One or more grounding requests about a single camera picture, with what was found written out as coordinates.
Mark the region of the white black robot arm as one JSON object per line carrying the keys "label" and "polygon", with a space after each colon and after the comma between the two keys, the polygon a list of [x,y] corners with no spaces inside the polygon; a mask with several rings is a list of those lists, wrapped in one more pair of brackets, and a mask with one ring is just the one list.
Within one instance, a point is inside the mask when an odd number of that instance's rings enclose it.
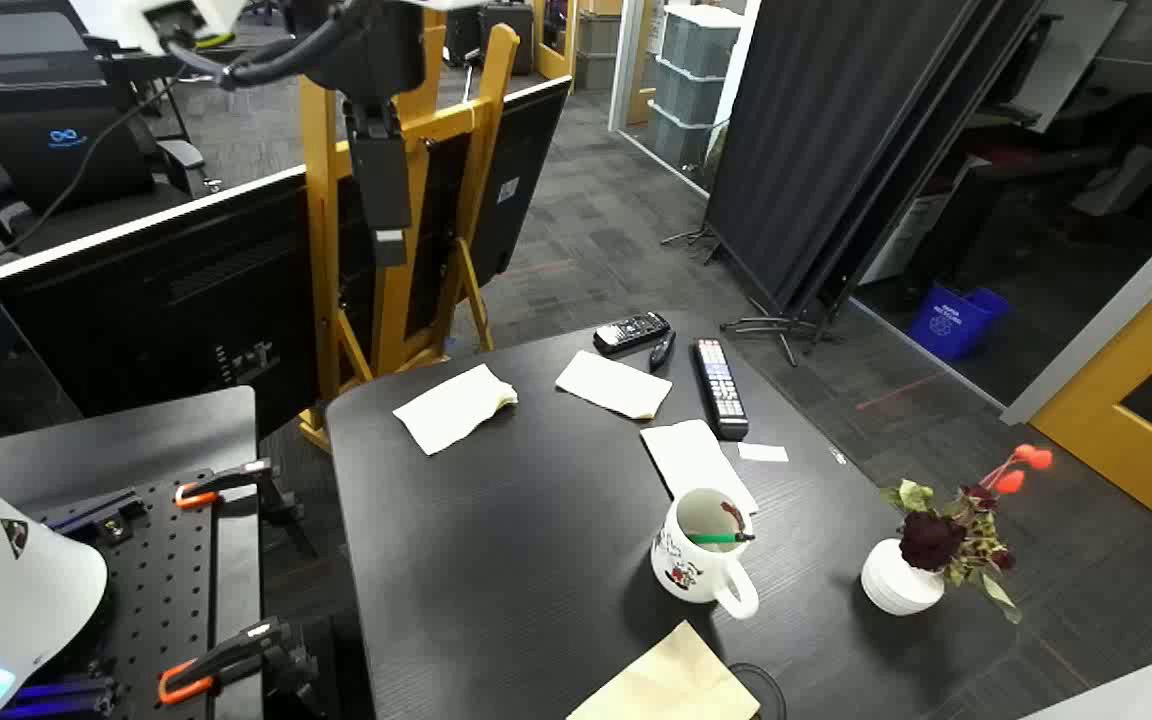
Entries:
{"label": "white black robot arm", "polygon": [[424,11],[412,0],[294,0],[294,20],[294,40],[238,61],[206,55],[179,40],[168,40],[163,54],[219,89],[310,75],[336,92],[372,260],[396,267],[412,229],[396,99],[424,86]]}

